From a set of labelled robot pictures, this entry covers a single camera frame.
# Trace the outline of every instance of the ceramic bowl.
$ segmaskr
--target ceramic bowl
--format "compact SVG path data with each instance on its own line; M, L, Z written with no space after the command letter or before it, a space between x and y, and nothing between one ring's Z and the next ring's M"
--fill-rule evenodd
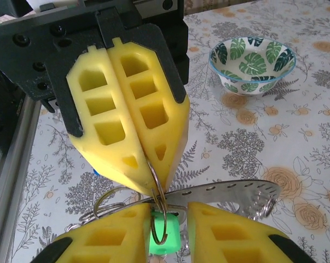
M239 37L216 45L210 52L210 64L229 91L257 95L288 75L296 57L289 47L275 40Z

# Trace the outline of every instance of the floral tablecloth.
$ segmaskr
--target floral tablecloth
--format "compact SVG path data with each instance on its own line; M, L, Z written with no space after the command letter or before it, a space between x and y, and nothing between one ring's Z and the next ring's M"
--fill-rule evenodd
M185 21L190 28L190 130L172 187L214 180L274 181L282 193L264 223L288 234L316 261L329 263L330 2L262 0ZM221 84L207 64L208 53L220 40L238 36L286 43L297 56L295 70L261 96L213 92ZM30 262L116 185L93 174L71 145L60 113L42 108L11 262ZM135 200L135 193L125 191L107 202ZM151 256L150 261L189 263L185 253Z

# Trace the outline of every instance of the bowl rim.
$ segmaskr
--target bowl rim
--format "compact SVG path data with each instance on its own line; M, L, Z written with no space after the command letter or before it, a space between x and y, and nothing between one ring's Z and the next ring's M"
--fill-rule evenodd
M279 42L279 41L277 41L277 40L274 40L274 39L271 39L271 38L265 38L265 37L258 37L258 38L267 39L267 40L270 40L270 41L273 41L273 42L279 43L279 44L281 44L282 46L288 48L288 49L291 51L291 53L293 54L293 56L294 56L294 65L291 67L291 69L289 69L289 70L288 70L287 72L285 72L284 74L280 75L278 78L267 79L266 81L246 81L246 80L242 80L242 79L236 79L236 78L229 77L229 76L223 74L223 73L222 73L221 71L219 71L218 69L216 69L216 67L214 66L214 64L213 64L213 62L212 62L212 60L211 60L211 54L212 54L212 52L215 51L215 48L216 48L218 45L220 45L220 44L222 44L222 43L224 43L224 42L227 42L227 41L230 41L230 40L233 40L233 39L238 39L238 38L248 38L248 37L254 37L254 38L256 38L257 36L233 37L233 38L230 38L230 39L226 39L226 40L223 40L223 41L218 42L218 44L215 45L215 46L210 50L210 54L209 54L209 63L210 63L210 65L211 65L211 67L214 69L214 71L215 71L218 75L223 76L223 77L225 77L225 78L227 78L227 79L232 79L232 80L237 81L237 82L244 82L244 83L268 83L268 82L273 82L273 81L279 81L280 79L284 78L286 75L288 75L289 73L291 73L291 72L294 70L294 68L295 68L295 66L296 66L296 63L297 63L297 59L296 59L295 52L294 52L294 51L293 51L288 45L285 45L285 44L283 44L283 43L281 43L281 42Z

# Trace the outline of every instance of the table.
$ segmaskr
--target table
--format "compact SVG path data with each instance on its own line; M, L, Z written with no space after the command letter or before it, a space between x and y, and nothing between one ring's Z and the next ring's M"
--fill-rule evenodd
M330 2L261 0L190 15L185 21L190 28L190 128L173 185L274 181L282 193L263 222L288 234L318 262L329 263ZM212 89L221 84L208 67L208 53L220 40L238 36L286 43L297 55L295 70L263 96L214 96ZM71 145L61 114L42 108L11 262L30 262L114 186L94 175ZM107 202L135 200L134 192L124 191ZM189 263L184 252L152 256L150 262Z

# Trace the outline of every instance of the green plastic block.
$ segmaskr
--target green plastic block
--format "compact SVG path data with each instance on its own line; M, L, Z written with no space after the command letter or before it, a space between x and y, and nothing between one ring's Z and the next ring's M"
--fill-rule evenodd
M152 212L155 216L155 229L158 239L161 240L164 232L164 215L160 212ZM167 214L167 240L163 245L157 245L150 235L149 253L154 255L172 254L181 249L180 222L177 217L172 214Z

